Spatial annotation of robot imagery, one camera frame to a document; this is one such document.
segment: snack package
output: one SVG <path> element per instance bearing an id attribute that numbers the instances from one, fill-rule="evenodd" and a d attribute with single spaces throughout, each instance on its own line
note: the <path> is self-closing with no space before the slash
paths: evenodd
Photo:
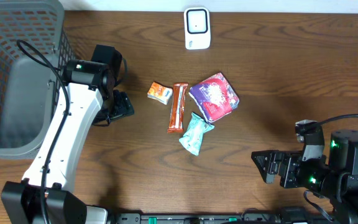
<path id="1" fill-rule="evenodd" d="M 156 82 L 153 82 L 152 86 L 147 92 L 147 97 L 158 100 L 159 102 L 165 105 L 167 105 L 171 96 L 172 96 L 171 88 L 164 87 Z"/>
<path id="2" fill-rule="evenodd" d="M 183 132 L 183 114 L 185 113 L 185 94 L 188 84 L 173 84 L 173 100 L 168 133 Z"/>
<path id="3" fill-rule="evenodd" d="M 203 118 L 195 113 L 191 114 L 191 121 L 186 133 L 179 139 L 181 145 L 193 155 L 198 156 L 203 142 L 204 133 L 214 129 L 212 124 L 208 124 Z"/>
<path id="4" fill-rule="evenodd" d="M 231 113 L 240 102 L 222 73 L 215 74 L 191 87 L 189 95 L 196 101 L 205 120 L 209 123 Z"/>

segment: wooden table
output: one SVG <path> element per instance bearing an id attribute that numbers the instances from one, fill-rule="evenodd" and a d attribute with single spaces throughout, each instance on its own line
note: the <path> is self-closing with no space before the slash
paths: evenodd
<path id="1" fill-rule="evenodd" d="M 262 181 L 252 151 L 300 150 L 294 123 L 358 113 L 358 15 L 211 13 L 207 50 L 184 46 L 183 14 L 67 12 L 65 30 L 79 58 L 96 44 L 128 61 L 127 91 L 135 115 L 92 127 L 81 155 L 75 195 L 87 204 L 144 213 L 241 213 L 304 205 L 304 189 Z M 153 81 L 194 85 L 223 72 L 241 102 L 204 135 L 192 156 L 167 134 L 171 106 L 146 97 Z M 187 96 L 185 128 L 194 111 Z M 358 119 L 324 126 L 358 129 Z M 31 161 L 0 160 L 0 193 L 20 181 Z M 318 201 L 325 209 L 327 200 Z M 8 217 L 0 200 L 0 223 Z"/>

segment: teal snack package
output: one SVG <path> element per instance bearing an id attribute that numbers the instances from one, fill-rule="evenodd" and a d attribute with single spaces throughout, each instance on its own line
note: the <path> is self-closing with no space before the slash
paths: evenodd
<path id="1" fill-rule="evenodd" d="M 179 139 L 181 145 L 193 155 L 198 156 L 203 142 L 204 133 L 214 129 L 212 124 L 208 124 L 203 118 L 195 113 L 191 114 L 191 121 L 186 133 Z"/>

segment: plastic basket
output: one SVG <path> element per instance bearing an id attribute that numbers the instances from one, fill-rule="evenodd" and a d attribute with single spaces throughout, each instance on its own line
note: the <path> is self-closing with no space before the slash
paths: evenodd
<path id="1" fill-rule="evenodd" d="M 22 57 L 16 40 L 28 41 L 56 67 L 74 57 L 63 31 L 58 0 L 0 1 L 0 158 L 34 158 L 58 99 L 53 73 Z"/>

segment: pink package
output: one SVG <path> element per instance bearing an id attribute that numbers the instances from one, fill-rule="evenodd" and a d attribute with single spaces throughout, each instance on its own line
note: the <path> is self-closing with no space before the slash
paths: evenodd
<path id="1" fill-rule="evenodd" d="M 189 95 L 196 101 L 209 123 L 231 113 L 240 102 L 222 73 L 217 73 L 191 87 Z"/>

